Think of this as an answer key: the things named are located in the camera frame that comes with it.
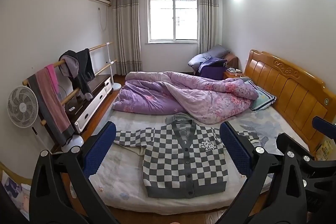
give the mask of wooden floor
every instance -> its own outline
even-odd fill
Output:
[[[115,75],[114,81],[120,83],[121,85],[125,85],[125,77]],[[91,136],[98,123],[102,119],[108,107],[111,105],[115,97],[119,91],[114,91],[104,100],[99,109],[95,112],[94,116],[91,118],[89,125],[86,130],[83,132],[82,137],[86,141],[88,137]],[[80,201],[78,199],[74,199],[70,194],[70,179],[68,174],[62,174],[63,183],[65,189],[67,191],[68,197],[73,205],[73,208],[83,215],[86,215]],[[266,193],[260,195],[255,207],[253,208],[251,215],[260,211],[263,202],[266,198]],[[221,209],[216,209],[212,211],[206,212],[194,212],[194,213],[185,213],[185,214],[177,214],[177,215],[159,215],[154,213],[139,213],[133,211],[122,210],[118,208],[109,207],[114,217],[121,224],[170,224],[172,222],[178,222],[180,224],[214,224],[221,215],[225,212],[226,207]]]

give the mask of purple cloth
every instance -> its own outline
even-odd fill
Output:
[[[226,67],[209,67],[206,66],[202,69],[200,77],[213,79],[213,80],[223,80],[223,74]]]
[[[143,80],[127,81],[119,92],[113,108],[149,115],[186,113],[165,86]]]
[[[141,114],[187,111],[206,124],[248,109],[258,93],[241,79],[217,81],[178,72],[130,72],[115,99],[115,110]]]
[[[216,58],[216,57],[209,57],[207,58],[199,67],[198,69],[198,72],[201,73],[202,69],[205,67],[205,66],[211,66],[213,64],[217,64],[217,63],[225,63],[226,60],[225,59],[219,59],[219,58]]]

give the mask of drawer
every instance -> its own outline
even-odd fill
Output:
[[[107,94],[112,90],[111,77],[105,81],[105,89]]]
[[[78,132],[82,132],[88,121],[91,119],[93,114],[96,112],[97,108],[100,106],[102,101],[106,98],[107,92],[106,88],[103,88],[101,92],[91,101],[86,110],[80,115],[80,117],[75,122],[75,127]]]

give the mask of wall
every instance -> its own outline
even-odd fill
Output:
[[[249,51],[304,68],[336,93],[336,0],[223,0],[223,45],[244,69]]]
[[[188,66],[191,58],[198,54],[197,43],[148,43],[148,0],[139,0],[140,42],[142,70],[145,72],[192,72]],[[222,30],[219,30],[220,43]]]
[[[100,27],[98,7],[104,27],[106,6],[89,0],[0,0],[0,161],[19,175],[31,178],[44,145],[50,149],[53,143],[39,121],[34,127],[44,145],[31,128],[12,124],[6,109],[8,96],[24,79],[57,61],[65,51],[108,42],[108,30],[102,32]],[[92,52],[91,57],[98,71],[106,64],[106,48]],[[69,93],[70,81],[62,76],[58,79]]]

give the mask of window frame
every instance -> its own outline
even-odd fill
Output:
[[[175,16],[175,0],[173,0],[173,39],[151,39],[151,0],[147,0],[147,19],[148,19],[148,43],[197,43],[199,42],[199,0],[197,0],[197,39],[176,39],[176,16]]]

